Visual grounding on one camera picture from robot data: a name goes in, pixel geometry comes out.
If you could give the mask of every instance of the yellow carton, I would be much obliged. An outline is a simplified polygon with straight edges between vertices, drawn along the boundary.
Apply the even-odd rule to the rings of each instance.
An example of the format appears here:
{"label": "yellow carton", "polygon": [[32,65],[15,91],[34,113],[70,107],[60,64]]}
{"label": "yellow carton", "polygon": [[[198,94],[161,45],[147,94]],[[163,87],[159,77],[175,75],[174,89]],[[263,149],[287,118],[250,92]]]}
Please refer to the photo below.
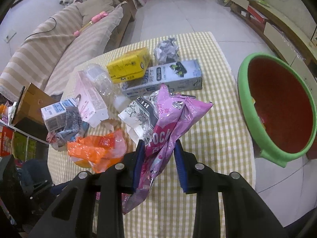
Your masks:
{"label": "yellow carton", "polygon": [[146,47],[125,53],[110,62],[107,69],[113,83],[142,78],[152,58]]}

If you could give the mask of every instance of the trash can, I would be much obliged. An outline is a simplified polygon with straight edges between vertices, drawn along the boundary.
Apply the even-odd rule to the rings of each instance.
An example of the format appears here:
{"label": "trash can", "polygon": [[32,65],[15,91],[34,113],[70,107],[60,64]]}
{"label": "trash can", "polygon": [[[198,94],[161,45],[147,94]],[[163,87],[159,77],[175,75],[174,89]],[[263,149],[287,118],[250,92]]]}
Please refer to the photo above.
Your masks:
{"label": "trash can", "polygon": [[303,156],[316,136],[316,108],[298,74],[275,56],[254,53],[238,73],[242,111],[260,156],[281,167]]}

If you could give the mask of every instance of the black hanging wire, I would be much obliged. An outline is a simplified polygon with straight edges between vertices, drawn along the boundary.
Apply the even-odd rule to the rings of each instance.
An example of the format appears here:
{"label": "black hanging wire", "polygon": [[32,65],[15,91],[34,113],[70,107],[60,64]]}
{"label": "black hanging wire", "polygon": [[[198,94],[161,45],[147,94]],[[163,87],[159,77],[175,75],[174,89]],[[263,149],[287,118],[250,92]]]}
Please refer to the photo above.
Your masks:
{"label": "black hanging wire", "polygon": [[33,36],[33,35],[36,35],[36,34],[50,32],[50,31],[52,31],[52,30],[54,30],[54,29],[56,28],[56,25],[57,25],[57,22],[56,22],[56,20],[55,20],[55,26],[54,26],[52,29],[50,29],[50,30],[48,30],[48,31],[43,31],[43,32],[38,32],[38,33],[31,34],[31,35],[29,35],[28,37],[26,37],[24,40],[26,40],[26,39],[29,38],[30,36]]}

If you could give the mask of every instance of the yellow and white checkered tablecloth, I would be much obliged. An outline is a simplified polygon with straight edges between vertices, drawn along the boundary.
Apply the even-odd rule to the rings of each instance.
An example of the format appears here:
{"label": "yellow and white checkered tablecloth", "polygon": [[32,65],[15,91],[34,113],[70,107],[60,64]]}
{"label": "yellow and white checkered tablecloth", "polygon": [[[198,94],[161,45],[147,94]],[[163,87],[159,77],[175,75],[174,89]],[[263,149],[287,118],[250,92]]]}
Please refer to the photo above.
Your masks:
{"label": "yellow and white checkered tablecloth", "polygon": [[[220,47],[210,32],[181,34],[175,37],[180,47],[181,60],[198,59],[203,73],[203,89],[185,93],[195,95],[201,101],[214,102],[211,110],[180,139],[184,150],[194,153],[198,162],[208,165],[215,172],[239,172],[254,188],[255,164],[251,136],[239,105],[236,82]],[[88,64],[97,63],[106,67],[107,63],[125,52],[141,47],[148,47],[152,52],[158,42],[166,38],[160,37],[120,47],[77,66],[69,76],[62,99],[73,97],[74,73]],[[120,122],[118,126],[126,131],[125,124]],[[100,126],[88,130],[88,135],[107,133],[108,131]],[[128,152],[134,151],[136,146],[126,132],[125,139]],[[80,171],[85,170],[76,166],[66,151],[59,152],[51,146],[48,167],[55,184],[71,180]],[[221,233],[222,237],[225,237],[221,196],[219,203]],[[172,157],[163,173],[156,178],[149,197],[124,216],[125,235],[146,238],[192,237],[195,207],[196,195],[183,193]]]}

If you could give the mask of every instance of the silver rivet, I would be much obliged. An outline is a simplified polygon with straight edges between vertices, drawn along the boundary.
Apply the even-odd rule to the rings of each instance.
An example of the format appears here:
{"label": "silver rivet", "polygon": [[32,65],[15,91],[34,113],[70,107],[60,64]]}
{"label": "silver rivet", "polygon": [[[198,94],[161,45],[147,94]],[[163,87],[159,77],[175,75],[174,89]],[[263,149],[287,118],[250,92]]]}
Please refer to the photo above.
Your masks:
{"label": "silver rivet", "polygon": [[232,177],[233,179],[239,179],[239,178],[240,178],[240,174],[237,173],[237,172],[232,172],[232,173],[231,173],[231,177]]}
{"label": "silver rivet", "polygon": [[115,168],[116,168],[117,170],[121,170],[121,169],[124,168],[124,164],[118,163],[118,164],[115,165]]}
{"label": "silver rivet", "polygon": [[80,179],[85,179],[87,176],[88,176],[87,172],[80,172],[78,175]]}
{"label": "silver rivet", "polygon": [[198,164],[195,165],[195,168],[197,170],[203,170],[205,168],[205,166],[203,164],[201,164],[201,163],[198,163]]}

